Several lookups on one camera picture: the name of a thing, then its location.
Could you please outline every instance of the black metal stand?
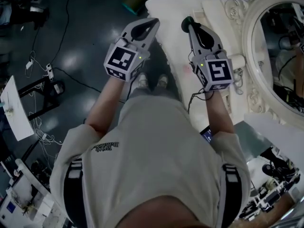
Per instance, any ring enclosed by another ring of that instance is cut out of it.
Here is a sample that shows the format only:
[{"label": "black metal stand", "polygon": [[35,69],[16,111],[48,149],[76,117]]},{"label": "black metal stand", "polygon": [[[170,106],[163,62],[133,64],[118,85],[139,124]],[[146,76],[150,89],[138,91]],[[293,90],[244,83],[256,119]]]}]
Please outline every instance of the black metal stand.
[{"label": "black metal stand", "polygon": [[[44,83],[44,88],[43,90],[35,88],[35,86]],[[55,85],[59,85],[62,87],[62,92],[58,94],[54,88]],[[25,86],[24,88],[20,89],[18,91],[20,98],[24,97],[25,95],[35,91],[41,95],[44,96],[44,101],[43,101],[43,108],[40,111],[35,112],[32,115],[28,116],[28,119],[31,121],[35,119],[38,116],[41,116],[42,114],[58,107],[60,104],[57,100],[57,97],[64,93],[65,87],[64,83],[62,81],[50,81],[48,77],[44,77],[42,79],[39,79],[35,81],[32,84],[29,84],[28,86]]]}]

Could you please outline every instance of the white board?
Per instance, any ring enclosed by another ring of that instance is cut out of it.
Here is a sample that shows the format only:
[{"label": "white board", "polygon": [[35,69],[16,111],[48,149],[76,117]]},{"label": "white board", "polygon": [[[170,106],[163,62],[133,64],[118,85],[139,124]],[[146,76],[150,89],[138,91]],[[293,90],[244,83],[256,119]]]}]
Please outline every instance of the white board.
[{"label": "white board", "polygon": [[17,141],[33,135],[34,130],[21,103],[14,76],[8,81],[0,99],[4,102],[4,111],[13,109],[11,115],[7,113],[5,115]]}]

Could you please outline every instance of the power strip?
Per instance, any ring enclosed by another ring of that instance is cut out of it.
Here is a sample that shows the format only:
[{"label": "power strip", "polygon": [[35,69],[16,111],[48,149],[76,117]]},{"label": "power strip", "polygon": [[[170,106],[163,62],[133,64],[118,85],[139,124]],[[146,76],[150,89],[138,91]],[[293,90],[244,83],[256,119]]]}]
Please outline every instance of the power strip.
[{"label": "power strip", "polygon": [[54,73],[53,73],[53,68],[52,68],[50,63],[47,65],[47,75],[48,75],[50,80],[53,80]]}]

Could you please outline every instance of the dark glossy floor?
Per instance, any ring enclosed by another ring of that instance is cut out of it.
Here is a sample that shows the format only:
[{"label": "dark glossy floor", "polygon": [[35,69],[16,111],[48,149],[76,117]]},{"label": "dark glossy floor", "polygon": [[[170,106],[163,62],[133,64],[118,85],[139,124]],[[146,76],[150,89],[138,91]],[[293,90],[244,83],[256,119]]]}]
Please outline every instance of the dark glossy floor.
[{"label": "dark glossy floor", "polygon": [[[65,5],[67,0],[43,0],[42,6],[50,8],[50,17],[40,29],[34,50],[36,60],[45,67],[54,57],[67,21]],[[77,80],[102,89],[107,82],[108,75],[105,73],[103,61],[108,47],[115,38],[121,34],[124,27],[137,19],[147,17],[145,10],[139,16],[127,11],[122,5],[122,0],[70,0],[68,11],[70,15],[69,26],[62,44],[61,50],[53,63],[53,67],[59,67]],[[45,72],[35,64],[32,76],[26,78],[25,65],[28,62],[32,43],[36,34],[32,23],[16,25],[12,28],[11,39],[8,40],[10,47],[9,75],[14,75],[18,89],[40,79]],[[169,73],[166,57],[155,41],[151,48],[151,59],[146,62],[144,71],[148,73],[152,85],[156,84],[161,73]],[[83,123],[90,108],[98,97],[94,90],[86,88],[69,79],[62,72],[55,71],[55,79],[63,80],[66,91],[59,97],[60,106],[42,115],[41,129],[49,135],[54,135],[56,141],[63,141],[67,131]],[[174,84],[172,90],[177,93]],[[42,106],[42,97],[36,95],[37,110]],[[29,95],[22,98],[25,111],[28,113],[35,110],[34,97]],[[119,110],[113,121],[112,127],[117,124]],[[36,141],[33,135],[17,142],[11,130],[4,132],[4,139],[11,151],[20,158],[26,149]],[[46,145],[47,152],[55,156],[60,146],[52,143]],[[36,159],[45,162],[41,146],[38,144],[26,163],[30,166]]]}]

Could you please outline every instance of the foot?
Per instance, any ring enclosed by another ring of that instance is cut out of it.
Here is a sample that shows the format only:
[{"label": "foot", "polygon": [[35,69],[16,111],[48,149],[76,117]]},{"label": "foot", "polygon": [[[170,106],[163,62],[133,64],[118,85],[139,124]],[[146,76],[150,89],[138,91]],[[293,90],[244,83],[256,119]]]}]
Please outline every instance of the foot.
[{"label": "foot", "polygon": [[162,74],[157,83],[157,87],[167,88],[168,85],[168,76],[165,74]]},{"label": "foot", "polygon": [[139,88],[147,88],[147,87],[149,87],[147,75],[145,73],[139,74],[138,87]]}]

